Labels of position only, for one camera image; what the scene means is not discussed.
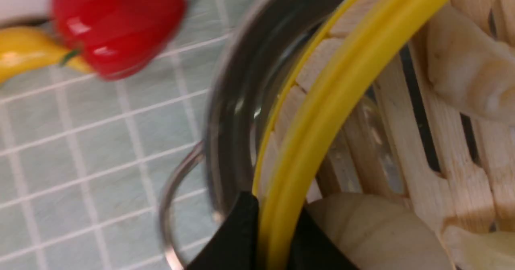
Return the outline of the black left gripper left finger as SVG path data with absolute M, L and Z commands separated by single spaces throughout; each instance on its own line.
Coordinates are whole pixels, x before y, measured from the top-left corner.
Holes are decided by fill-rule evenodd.
M 254 270 L 259 201 L 239 193 L 233 208 L 187 270 Z

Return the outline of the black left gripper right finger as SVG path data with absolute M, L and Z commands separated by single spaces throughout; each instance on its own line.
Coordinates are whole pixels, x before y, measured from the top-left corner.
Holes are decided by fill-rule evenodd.
M 357 270 L 302 209 L 291 241 L 288 270 Z

